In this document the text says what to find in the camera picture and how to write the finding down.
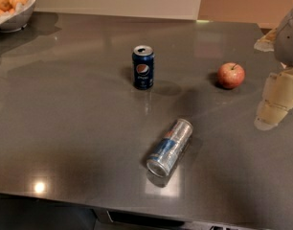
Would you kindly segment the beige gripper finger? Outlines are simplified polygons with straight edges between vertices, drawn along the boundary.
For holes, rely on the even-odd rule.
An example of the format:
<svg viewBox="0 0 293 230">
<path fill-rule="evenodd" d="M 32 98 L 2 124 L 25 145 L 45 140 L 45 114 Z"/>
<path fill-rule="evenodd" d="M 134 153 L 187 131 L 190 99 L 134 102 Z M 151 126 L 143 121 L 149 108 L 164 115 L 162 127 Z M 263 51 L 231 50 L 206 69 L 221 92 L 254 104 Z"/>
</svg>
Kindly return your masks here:
<svg viewBox="0 0 293 230">
<path fill-rule="evenodd" d="M 268 33 L 256 41 L 254 48 L 262 52 L 273 52 L 276 36 L 277 29 L 271 29 Z"/>
<path fill-rule="evenodd" d="M 265 131 L 276 127 L 293 108 L 293 68 L 271 73 L 264 85 L 255 127 Z"/>
</svg>

